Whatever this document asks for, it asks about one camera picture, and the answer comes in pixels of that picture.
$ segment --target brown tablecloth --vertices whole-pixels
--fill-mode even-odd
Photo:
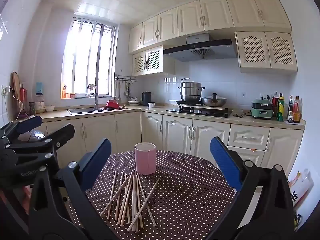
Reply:
[[[175,240],[204,239],[231,203],[234,191],[227,184],[221,171],[209,161],[177,152],[157,151],[157,169],[151,175],[139,175],[145,195],[154,183],[159,183],[149,200],[151,213],[157,223],[153,226],[147,209],[142,212],[144,229],[127,232],[129,224],[120,227],[114,221],[116,200],[112,204],[110,220],[107,212],[102,215],[105,223],[119,239]],[[134,152],[110,156],[92,189],[86,191],[92,205],[100,213],[110,199],[115,171],[117,171],[114,192],[119,188],[121,173],[130,175],[135,169]],[[69,202],[71,217],[81,225]]]

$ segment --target lattice cabinet door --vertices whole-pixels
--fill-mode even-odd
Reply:
[[[240,67],[270,68],[270,56],[264,32],[237,32]]]
[[[296,54],[289,33],[266,32],[271,68],[298,71]]]
[[[160,73],[162,72],[162,57],[163,49],[162,46],[149,49],[146,51],[146,74]]]
[[[146,52],[140,52],[133,55],[132,76],[140,76],[145,74],[146,69]]]

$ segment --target white bowl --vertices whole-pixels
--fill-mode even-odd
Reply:
[[[44,107],[47,112],[53,112],[54,106],[45,106]]]

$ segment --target green electric cooker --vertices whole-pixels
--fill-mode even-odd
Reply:
[[[251,115],[257,119],[272,118],[272,103],[267,99],[255,99],[252,102]]]

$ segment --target countertop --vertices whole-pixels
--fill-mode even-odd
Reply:
[[[244,116],[242,118],[233,116],[232,114],[228,118],[223,117],[211,117],[195,114],[183,114],[183,113],[173,113],[167,112],[168,109],[177,107],[176,105],[171,106],[156,106],[154,108],[148,108],[147,106],[126,106],[127,109],[121,110],[111,110],[106,112],[96,112],[96,113],[85,113],[85,114],[69,114],[67,110],[53,111],[49,113],[39,114],[43,122],[53,122],[61,120],[70,120],[78,118],[86,118],[93,116],[102,116],[110,114],[123,114],[130,112],[148,112],[162,115],[170,115],[182,118],[189,118],[195,120],[211,121],[211,122],[223,122],[231,124],[240,124],[240,125],[251,125],[251,126],[260,126],[260,127],[270,127],[270,128],[282,128],[282,129],[294,129],[294,130],[304,130],[306,122],[301,120],[303,125],[293,125],[286,124],[285,122],[278,122],[277,120],[262,120],[255,119],[251,116]]]

